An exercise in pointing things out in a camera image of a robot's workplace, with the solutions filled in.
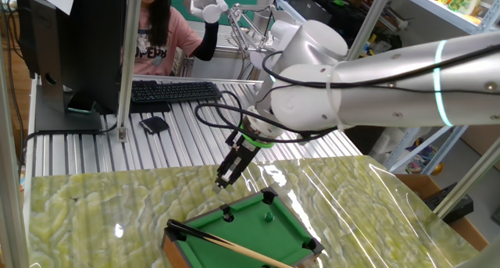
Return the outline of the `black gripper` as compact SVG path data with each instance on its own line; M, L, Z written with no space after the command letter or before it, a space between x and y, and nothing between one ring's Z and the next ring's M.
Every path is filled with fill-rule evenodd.
M230 146L230 153L224 160L226 166L220 166L217 170L213 187L215 193L233 185L260 150L260 147L252 144L244 135L232 134L226 143Z

